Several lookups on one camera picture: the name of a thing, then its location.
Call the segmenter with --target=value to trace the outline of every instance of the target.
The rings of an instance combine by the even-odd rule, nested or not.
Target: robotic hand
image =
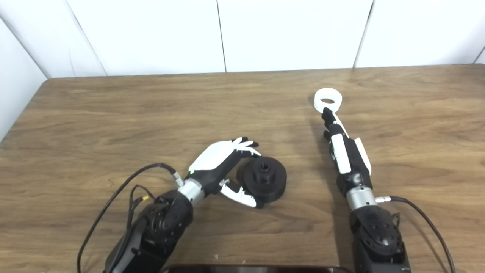
[[[185,178],[172,169],[179,188],[146,206],[106,259],[105,273],[158,273],[193,220],[194,206],[209,194],[225,196],[251,207],[262,202],[225,176],[245,157],[261,154],[257,142],[239,137],[211,144],[192,163]]]
[[[189,173],[185,178],[186,184],[180,187],[179,191],[188,193],[192,191],[190,188],[195,184],[197,188],[204,191],[203,197],[221,192],[241,204],[256,208],[263,207],[262,201],[246,193],[235,182],[224,179],[242,158],[261,156],[254,149],[258,146],[257,142],[248,140],[247,137],[211,144],[189,167]]]
[[[393,216],[377,205],[372,192],[371,163],[359,138],[349,138],[337,115],[324,108],[330,154],[337,165],[337,186],[347,198],[354,235],[356,273],[410,273],[404,242]]]

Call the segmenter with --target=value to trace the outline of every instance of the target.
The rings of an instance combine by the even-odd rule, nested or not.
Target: white cylindrical object
[[[322,102],[324,99],[331,100],[333,103]],[[342,94],[333,88],[322,88],[315,92],[315,96],[313,97],[313,107],[320,113],[323,113],[325,107],[336,113],[341,104]]]

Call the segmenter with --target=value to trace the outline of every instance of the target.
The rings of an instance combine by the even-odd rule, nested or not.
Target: cable
[[[136,204],[135,207],[133,207],[133,195],[135,193],[135,190],[137,188],[142,188],[143,190],[146,191],[146,193],[150,196],[151,199],[155,199],[155,196],[153,196],[153,194],[147,189],[145,188],[144,186],[142,185],[138,185],[136,184],[132,189],[131,189],[131,192],[129,193],[129,201],[128,201],[128,219],[126,221],[126,229],[129,229],[131,227],[131,222],[133,221],[133,213],[135,211],[135,208],[136,206],[138,206],[138,204],[142,201],[140,199],[140,201]]]
[[[87,245],[87,243],[89,241],[89,238],[91,237],[91,235],[94,232],[94,229],[96,228],[97,224],[99,223],[99,220],[101,220],[101,217],[103,217],[104,213],[106,212],[106,210],[108,209],[108,207],[111,205],[111,203],[113,202],[113,200],[118,196],[118,194],[120,194],[120,192],[126,187],[126,185],[128,185],[128,183],[131,180],[133,180],[133,178],[135,178],[138,174],[140,174],[140,173],[142,173],[142,172],[144,172],[144,171],[146,171],[148,169],[155,168],[155,167],[160,167],[160,168],[166,169],[167,171],[170,172],[170,174],[173,177],[175,177],[176,174],[177,174],[178,177],[180,177],[178,175],[177,171],[174,168],[170,167],[169,165],[167,165],[165,163],[155,163],[155,164],[147,165],[147,166],[145,166],[145,167],[137,170],[125,182],[123,182],[123,184],[121,184],[121,186],[113,193],[113,195],[111,196],[111,198],[109,198],[109,200],[106,202],[106,204],[104,205],[104,207],[101,209],[101,211],[99,212],[98,216],[94,220],[93,225],[89,229],[88,234],[86,235],[86,238],[82,242],[81,248],[79,249],[79,252],[78,252],[78,258],[77,258],[77,261],[76,261],[76,268],[77,268],[77,272],[78,273],[81,273],[81,256],[82,256],[82,253],[84,251],[84,248],[86,247],[86,245]]]
[[[406,198],[397,197],[397,196],[390,196],[390,201],[391,202],[407,203],[411,207],[413,207],[417,212],[419,212],[419,214],[421,214],[421,216],[423,216],[423,218],[426,220],[426,222],[431,227],[431,229],[435,232],[436,236],[438,237],[439,242],[443,246],[443,250],[445,251],[446,258],[448,259],[448,263],[450,264],[451,273],[456,273],[456,269],[455,269],[455,266],[453,264],[453,259],[452,259],[452,255],[450,254],[450,250],[448,250],[448,247],[446,246],[445,240],[443,239],[443,237],[439,233],[438,229],[436,229],[436,226],[428,218],[428,216],[426,216],[426,214],[417,205],[415,205],[413,202],[409,201]]]

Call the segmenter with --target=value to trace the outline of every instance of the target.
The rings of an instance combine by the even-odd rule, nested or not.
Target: black gear part
[[[240,180],[254,198],[270,203],[278,200],[286,188],[286,169],[278,160],[260,156],[249,161]]]

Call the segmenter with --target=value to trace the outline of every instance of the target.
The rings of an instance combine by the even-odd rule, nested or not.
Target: wooden table
[[[344,96],[339,117],[363,140],[375,195],[414,201],[459,272],[482,272],[483,65],[48,80],[0,145],[0,272],[74,272],[94,218],[132,172],[166,162],[184,174],[209,144],[239,136],[286,166],[285,194],[262,210],[220,194],[204,199],[167,266],[353,269],[350,211],[310,103],[322,87]],[[160,170],[134,183],[154,193],[176,187]],[[123,234],[127,198],[128,190],[98,225],[84,272],[104,268]],[[443,272],[443,250],[421,216],[404,204],[384,206],[402,213],[413,272]]]

